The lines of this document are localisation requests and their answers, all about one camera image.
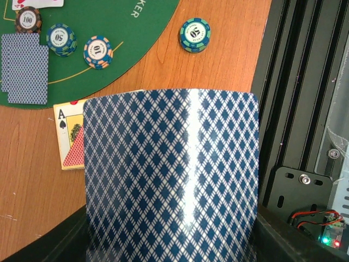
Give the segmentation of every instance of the green and blue poker chip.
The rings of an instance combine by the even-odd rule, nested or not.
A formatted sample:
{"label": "green and blue poker chip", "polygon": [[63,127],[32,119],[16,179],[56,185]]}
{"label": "green and blue poker chip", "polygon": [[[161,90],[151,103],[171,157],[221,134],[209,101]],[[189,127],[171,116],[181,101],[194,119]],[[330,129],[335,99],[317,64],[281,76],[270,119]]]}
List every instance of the green and blue poker chip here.
{"label": "green and blue poker chip", "polygon": [[198,53],[203,51],[211,37],[211,28],[202,18],[192,18],[186,21],[179,31],[181,46],[188,52]]}
{"label": "green and blue poker chip", "polygon": [[46,34],[46,42],[49,48],[61,57],[70,56],[77,47],[73,30],[63,23],[56,23],[49,28]]}
{"label": "green and blue poker chip", "polygon": [[113,60],[113,49],[109,40],[102,35],[91,37],[83,48],[83,58],[92,68],[104,69]]}

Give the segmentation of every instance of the poker chip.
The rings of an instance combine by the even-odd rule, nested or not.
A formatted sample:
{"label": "poker chip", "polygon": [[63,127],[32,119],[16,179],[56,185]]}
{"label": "poker chip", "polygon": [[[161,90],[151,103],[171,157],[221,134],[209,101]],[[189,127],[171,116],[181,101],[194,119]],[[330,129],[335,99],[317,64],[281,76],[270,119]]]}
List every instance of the poker chip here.
{"label": "poker chip", "polygon": [[70,56],[77,48],[77,39],[73,30],[63,23],[57,23],[49,28],[46,42],[49,48],[61,57]]}
{"label": "poker chip", "polygon": [[179,31],[180,45],[187,52],[199,53],[209,44],[211,28],[202,18],[192,18],[183,24]]}
{"label": "poker chip", "polygon": [[102,35],[91,37],[83,48],[85,62],[94,69],[104,69],[113,60],[113,49],[109,40]]}
{"label": "poker chip", "polygon": [[16,15],[15,29],[17,33],[40,33],[43,20],[40,12],[34,7],[23,7]]}

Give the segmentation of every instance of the yellow line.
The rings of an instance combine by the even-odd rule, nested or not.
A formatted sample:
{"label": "yellow line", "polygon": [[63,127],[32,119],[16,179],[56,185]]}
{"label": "yellow line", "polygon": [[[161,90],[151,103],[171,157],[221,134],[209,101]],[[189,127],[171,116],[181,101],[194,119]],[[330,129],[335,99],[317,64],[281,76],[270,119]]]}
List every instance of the yellow line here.
{"label": "yellow line", "polygon": [[7,4],[8,4],[9,0],[6,0],[6,4],[5,4],[5,10],[4,10],[4,20],[8,20],[8,21],[15,21],[14,19],[10,19],[10,18],[6,18],[6,11],[7,11]]}
{"label": "yellow line", "polygon": [[[124,42],[122,41],[116,48],[114,48],[113,52],[115,52],[115,50],[117,50],[123,43],[124,43]],[[50,85],[50,84],[59,83],[59,82],[62,82],[62,81],[65,81],[65,80],[68,80],[68,79],[71,79],[71,78],[74,78],[74,77],[76,77],[76,76],[78,76],[78,75],[81,75],[82,73],[85,73],[86,71],[89,71],[91,68],[92,68],[92,67],[86,68],[86,69],[84,69],[83,71],[78,72],[78,73],[76,73],[75,75],[71,75],[71,76],[69,76],[69,77],[67,77],[67,78],[63,78],[63,79],[59,79],[59,80],[56,80],[56,81],[53,81],[53,82],[49,82],[49,85]]]}

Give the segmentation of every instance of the green led light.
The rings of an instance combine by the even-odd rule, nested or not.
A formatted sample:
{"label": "green led light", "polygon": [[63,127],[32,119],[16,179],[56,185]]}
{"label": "green led light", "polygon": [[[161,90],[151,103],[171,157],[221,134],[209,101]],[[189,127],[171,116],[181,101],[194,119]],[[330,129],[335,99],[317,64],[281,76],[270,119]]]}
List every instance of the green led light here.
{"label": "green led light", "polygon": [[327,237],[324,237],[324,238],[322,239],[322,243],[327,244],[328,242],[329,242],[329,240],[328,240]]}

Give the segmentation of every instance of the white card with red symbol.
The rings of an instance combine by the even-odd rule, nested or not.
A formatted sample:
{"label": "white card with red symbol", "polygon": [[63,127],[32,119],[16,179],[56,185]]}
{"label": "white card with red symbol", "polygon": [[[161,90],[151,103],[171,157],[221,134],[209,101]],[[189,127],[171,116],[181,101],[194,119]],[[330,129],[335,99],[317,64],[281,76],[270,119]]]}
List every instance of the white card with red symbol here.
{"label": "white card with red symbol", "polygon": [[53,106],[62,170],[82,169],[84,100]]}
{"label": "white card with red symbol", "polygon": [[64,0],[12,0],[12,10],[20,10],[23,7],[62,7]]}

